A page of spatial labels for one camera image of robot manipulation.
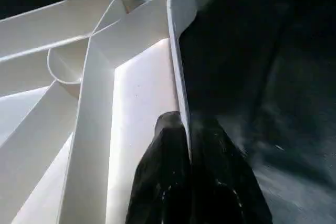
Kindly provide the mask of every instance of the white plastic panel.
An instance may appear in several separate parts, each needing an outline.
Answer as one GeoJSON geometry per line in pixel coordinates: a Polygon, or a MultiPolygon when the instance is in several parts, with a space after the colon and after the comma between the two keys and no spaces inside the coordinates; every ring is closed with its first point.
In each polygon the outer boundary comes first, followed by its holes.
{"type": "Polygon", "coordinates": [[[68,0],[0,21],[1,224],[124,223],[158,116],[187,128],[177,40],[195,11],[68,0]]]}
{"type": "Polygon", "coordinates": [[[173,80],[169,39],[115,70],[107,224],[125,222],[135,169],[152,142],[156,121],[178,110],[173,80]]]}

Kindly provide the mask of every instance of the black cloth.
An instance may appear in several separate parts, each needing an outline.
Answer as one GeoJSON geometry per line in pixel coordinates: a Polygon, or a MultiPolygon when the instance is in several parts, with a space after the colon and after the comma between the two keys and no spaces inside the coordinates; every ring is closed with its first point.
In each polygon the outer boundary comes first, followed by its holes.
{"type": "Polygon", "coordinates": [[[336,223],[335,0],[209,0],[180,39],[191,113],[216,115],[275,224],[336,223]]]}
{"type": "Polygon", "coordinates": [[[272,224],[251,167],[216,119],[193,117],[191,166],[179,112],[158,118],[125,224],[272,224]]]}

